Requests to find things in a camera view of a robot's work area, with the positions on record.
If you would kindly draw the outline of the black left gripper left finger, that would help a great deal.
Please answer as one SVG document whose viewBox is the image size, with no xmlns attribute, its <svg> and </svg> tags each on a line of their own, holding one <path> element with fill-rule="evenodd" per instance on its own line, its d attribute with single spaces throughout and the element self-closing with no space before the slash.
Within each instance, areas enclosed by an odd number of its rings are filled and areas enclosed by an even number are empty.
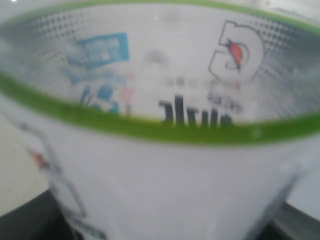
<svg viewBox="0 0 320 240">
<path fill-rule="evenodd" d="M 46 190 L 0 217 L 2 240 L 73 240 L 71 228 Z"/>
</svg>

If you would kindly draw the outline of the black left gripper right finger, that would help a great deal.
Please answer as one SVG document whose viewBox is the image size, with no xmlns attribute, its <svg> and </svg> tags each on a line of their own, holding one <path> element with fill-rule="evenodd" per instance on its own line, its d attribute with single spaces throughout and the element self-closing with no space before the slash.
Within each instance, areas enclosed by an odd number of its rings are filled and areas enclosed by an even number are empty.
<svg viewBox="0 0 320 240">
<path fill-rule="evenodd" d="M 282 201 L 265 209 L 267 225 L 259 234 L 261 240 L 318 240 L 320 221 Z"/>
</svg>

